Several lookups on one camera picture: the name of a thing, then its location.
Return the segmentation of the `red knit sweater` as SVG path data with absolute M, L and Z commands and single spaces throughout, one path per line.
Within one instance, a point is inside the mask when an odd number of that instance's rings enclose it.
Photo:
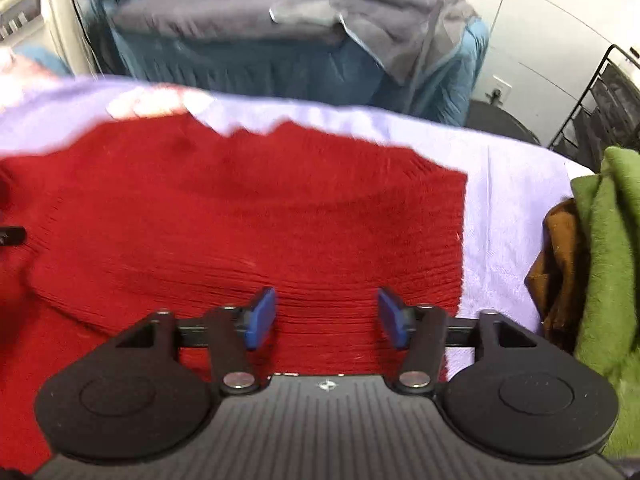
M 1 163 L 1 463 L 49 455 L 43 382 L 166 308 L 278 294 L 258 372 L 378 374 L 398 355 L 376 292 L 457 310 L 466 177 L 408 148 L 292 122 L 222 136 L 190 115 L 104 122 Z

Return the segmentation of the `brown garment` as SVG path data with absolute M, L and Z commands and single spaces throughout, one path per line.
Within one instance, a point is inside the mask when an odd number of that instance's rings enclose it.
M 584 314 L 589 266 L 586 237 L 570 198 L 544 217 L 544 247 L 525 278 L 544 338 L 569 354 L 575 351 Z

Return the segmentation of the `lilac printed bed sheet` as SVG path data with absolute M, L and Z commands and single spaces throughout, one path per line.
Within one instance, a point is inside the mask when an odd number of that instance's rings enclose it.
M 576 162 L 543 148 L 488 133 L 444 127 L 362 107 L 241 98 L 120 77 L 5 76 L 1 157 L 34 159 L 67 150 L 91 127 L 126 115 L 190 112 L 220 133 L 265 133 L 290 120 L 328 133 L 405 145 L 468 177 L 463 284 L 459 312 L 474 318 L 494 307 L 533 330 L 539 316 L 524 285 L 542 246 L 542 220 L 570 197 L 570 181 L 586 174 Z

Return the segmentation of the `green fleece garment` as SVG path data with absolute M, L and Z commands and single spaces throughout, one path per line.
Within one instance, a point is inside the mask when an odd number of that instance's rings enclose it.
M 604 376 L 620 412 L 605 454 L 639 455 L 639 153 L 610 146 L 572 190 L 590 251 L 575 356 Z

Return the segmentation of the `grey blanket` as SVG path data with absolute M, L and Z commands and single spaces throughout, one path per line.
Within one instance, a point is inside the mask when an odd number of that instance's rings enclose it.
M 416 65 L 436 0 L 130 0 L 112 17 L 123 32 L 193 40 L 319 40 L 349 36 L 402 84 Z M 442 62 L 477 18 L 445 0 L 426 66 Z

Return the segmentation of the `wall power socket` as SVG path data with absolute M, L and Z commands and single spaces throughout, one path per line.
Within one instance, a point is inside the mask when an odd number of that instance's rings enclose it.
M 489 90 L 485 93 L 488 103 L 495 106 L 503 106 L 510 96 L 512 86 L 503 79 L 493 76 Z

